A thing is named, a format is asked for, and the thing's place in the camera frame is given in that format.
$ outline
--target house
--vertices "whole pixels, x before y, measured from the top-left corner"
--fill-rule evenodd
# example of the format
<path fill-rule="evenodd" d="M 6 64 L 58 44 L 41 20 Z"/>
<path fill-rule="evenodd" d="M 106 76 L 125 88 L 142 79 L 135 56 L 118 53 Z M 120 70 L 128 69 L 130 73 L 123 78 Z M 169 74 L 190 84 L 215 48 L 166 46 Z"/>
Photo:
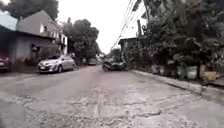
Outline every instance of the house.
<path fill-rule="evenodd" d="M 32 57 L 43 59 L 55 51 L 67 53 L 67 37 L 44 11 L 19 21 L 0 12 L 0 19 L 0 54 L 8 56 L 13 64 Z"/>
<path fill-rule="evenodd" d="M 13 64 L 32 56 L 32 47 L 57 48 L 54 38 L 17 31 L 18 20 L 7 12 L 0 12 L 0 54 L 8 56 Z"/>
<path fill-rule="evenodd" d="M 124 58 L 126 59 L 127 63 L 129 63 L 128 58 L 130 58 L 128 52 L 136 41 L 138 41 L 138 37 L 123 38 L 118 42 L 118 44 L 121 46 L 121 51 L 124 53 Z"/>
<path fill-rule="evenodd" d="M 59 46 L 62 54 L 67 54 L 67 37 L 63 34 L 62 28 L 45 11 L 37 12 L 19 20 L 17 31 L 53 38 L 52 43 Z"/>

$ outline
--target silver car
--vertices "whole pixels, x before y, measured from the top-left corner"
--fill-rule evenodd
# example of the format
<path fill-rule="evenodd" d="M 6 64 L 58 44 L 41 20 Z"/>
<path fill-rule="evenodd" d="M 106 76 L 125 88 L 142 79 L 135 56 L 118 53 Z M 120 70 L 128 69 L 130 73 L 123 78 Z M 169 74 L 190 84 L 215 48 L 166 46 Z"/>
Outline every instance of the silver car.
<path fill-rule="evenodd" d="M 37 70 L 39 73 L 45 72 L 63 72 L 65 70 L 74 70 L 75 61 L 66 55 L 52 56 L 49 59 L 42 60 L 38 63 Z"/>

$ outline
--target car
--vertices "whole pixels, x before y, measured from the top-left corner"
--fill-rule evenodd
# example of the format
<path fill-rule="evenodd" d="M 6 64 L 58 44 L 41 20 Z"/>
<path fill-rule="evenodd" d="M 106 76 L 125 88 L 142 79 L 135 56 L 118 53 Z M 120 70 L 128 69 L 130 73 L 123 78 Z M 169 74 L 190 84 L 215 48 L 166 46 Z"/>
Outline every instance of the car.
<path fill-rule="evenodd" d="M 8 72 L 11 70 L 11 62 L 9 57 L 0 54 L 0 71 L 1 72 Z"/>
<path fill-rule="evenodd" d="M 39 73 L 61 73 L 66 70 L 74 70 L 75 61 L 66 55 L 52 56 L 49 59 L 42 60 L 38 63 L 37 70 Z"/>
<path fill-rule="evenodd" d="M 128 71 L 127 63 L 124 59 L 106 58 L 103 61 L 104 71 Z"/>

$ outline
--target curb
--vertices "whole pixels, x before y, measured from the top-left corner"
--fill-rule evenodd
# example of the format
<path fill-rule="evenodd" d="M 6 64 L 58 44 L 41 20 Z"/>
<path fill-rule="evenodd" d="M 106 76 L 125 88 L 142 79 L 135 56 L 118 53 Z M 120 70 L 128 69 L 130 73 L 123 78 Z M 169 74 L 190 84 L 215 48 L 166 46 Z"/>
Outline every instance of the curb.
<path fill-rule="evenodd" d="M 164 76 L 153 75 L 151 73 L 146 73 L 146 72 L 142 72 L 138 70 L 132 70 L 132 72 L 142 76 L 150 77 L 152 79 L 155 79 L 156 81 L 168 84 L 176 88 L 188 90 L 190 92 L 204 96 L 207 99 L 224 102 L 224 90 L 222 89 L 218 89 L 218 88 L 210 87 L 210 86 L 206 87 L 200 84 L 194 84 L 194 83 L 180 81 L 180 80 L 176 80 L 176 79 L 172 79 L 172 78 L 168 78 Z"/>

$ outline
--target road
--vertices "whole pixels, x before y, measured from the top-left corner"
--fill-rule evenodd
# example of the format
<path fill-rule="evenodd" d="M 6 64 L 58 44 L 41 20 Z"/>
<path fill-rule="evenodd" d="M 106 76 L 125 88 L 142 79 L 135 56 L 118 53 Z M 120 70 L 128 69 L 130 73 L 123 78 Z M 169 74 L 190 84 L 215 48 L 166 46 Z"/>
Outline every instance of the road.
<path fill-rule="evenodd" d="M 224 127 L 219 103 L 131 72 L 104 72 L 101 67 L 1 77 L 0 116 L 1 128 Z"/>

